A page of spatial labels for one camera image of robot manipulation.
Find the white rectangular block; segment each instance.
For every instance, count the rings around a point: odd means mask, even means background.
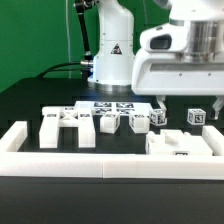
[[[224,136],[214,126],[204,126],[202,138],[213,150],[215,156],[224,156]]]
[[[26,138],[27,122],[15,122],[0,140],[0,152],[17,152]]]
[[[96,147],[96,132],[91,110],[80,110],[78,112],[78,119],[79,148]]]
[[[55,110],[52,113],[46,113],[39,132],[40,148],[57,148],[59,120],[59,110]]]
[[[100,118],[100,132],[114,134],[119,126],[119,112],[106,112],[106,114]]]

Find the green backdrop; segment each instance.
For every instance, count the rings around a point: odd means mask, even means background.
[[[139,49],[140,33],[168,21],[169,12],[152,0],[119,0],[135,18],[134,52]],[[83,45],[78,18],[69,0],[72,60],[83,58]],[[25,77],[34,77],[44,69],[68,62],[65,0],[0,1],[0,92]],[[85,13],[91,51],[98,51],[98,14],[94,7]],[[68,74],[57,74],[68,77]]]

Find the black table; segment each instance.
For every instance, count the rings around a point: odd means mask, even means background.
[[[0,136],[15,121],[28,121],[29,136],[19,153],[41,153],[42,107],[73,106],[77,100],[149,102],[158,107],[155,97],[96,91],[87,88],[83,80],[23,79],[0,94]],[[163,128],[200,134],[200,127],[187,123],[187,109],[198,107],[208,112],[214,101],[215,97],[167,97],[168,125]],[[220,113],[218,121],[207,119],[206,124],[222,132],[223,116]],[[114,136],[99,132],[99,118],[94,122],[96,148],[84,152],[145,153],[145,136],[134,135],[127,118],[121,119]],[[71,131],[61,130],[59,147],[52,152],[83,152],[72,140]],[[224,218],[223,181],[0,177],[0,192],[0,223],[204,224],[222,223]]]

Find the white block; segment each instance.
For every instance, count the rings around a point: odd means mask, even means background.
[[[90,109],[80,110],[78,112],[78,119],[79,119],[79,126],[78,126],[79,148],[96,147],[96,132],[91,110]]]
[[[134,133],[148,133],[150,120],[144,114],[131,112],[129,114],[129,125]]]
[[[44,116],[40,132],[40,148],[57,148],[59,135],[60,111],[55,110],[52,113],[46,113]]]
[[[161,135],[146,135],[149,155],[212,156],[211,148],[201,136],[183,135],[179,131],[164,130]]]
[[[167,124],[167,118],[161,109],[155,109],[150,114],[150,122],[155,126],[163,126]]]
[[[202,109],[188,109],[187,121],[191,125],[204,125],[206,112]]]
[[[114,155],[103,161],[103,178],[136,178],[136,156]]]
[[[26,138],[27,122],[15,122],[0,140],[0,152],[17,152]]]
[[[215,156],[224,156],[224,136],[214,126],[204,126],[202,137]]]
[[[100,118],[100,132],[114,134],[119,126],[119,112],[106,112],[106,114]]]

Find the small white cube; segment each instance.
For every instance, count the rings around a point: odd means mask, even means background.
[[[155,126],[162,126],[167,124],[167,119],[161,109],[155,109],[151,112],[150,122]]]
[[[204,125],[206,112],[202,109],[188,109],[187,121],[191,125]]]
[[[148,133],[149,132],[149,118],[143,114],[131,112],[129,114],[129,125],[134,133]]]
[[[120,126],[119,112],[106,112],[100,118],[100,132],[114,134]]]

